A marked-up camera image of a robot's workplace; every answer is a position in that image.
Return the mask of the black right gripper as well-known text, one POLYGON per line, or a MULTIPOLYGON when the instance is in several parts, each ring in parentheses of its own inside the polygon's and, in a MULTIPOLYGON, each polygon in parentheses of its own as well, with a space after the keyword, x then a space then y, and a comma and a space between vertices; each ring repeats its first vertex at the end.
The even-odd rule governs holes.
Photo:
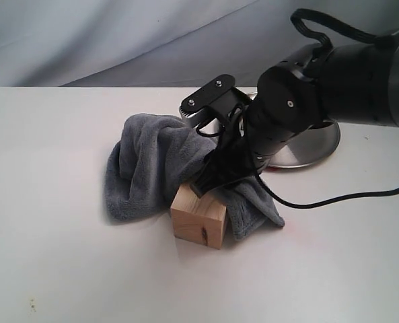
POLYGON ((269 159, 268 133, 221 133, 216 148, 206 158, 204 176, 193 177, 189 187, 202 198, 215 188, 260 174, 269 159))

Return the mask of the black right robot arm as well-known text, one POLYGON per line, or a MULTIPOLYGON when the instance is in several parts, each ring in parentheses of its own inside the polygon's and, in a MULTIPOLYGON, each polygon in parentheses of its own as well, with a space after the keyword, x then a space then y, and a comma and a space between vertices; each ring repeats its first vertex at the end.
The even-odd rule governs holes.
POLYGON ((315 51, 307 45, 267 69, 255 98, 223 74, 182 101, 192 126, 218 120, 222 128, 192 182, 196 195, 263 171, 288 142, 326 122, 399 127, 399 44, 315 51))

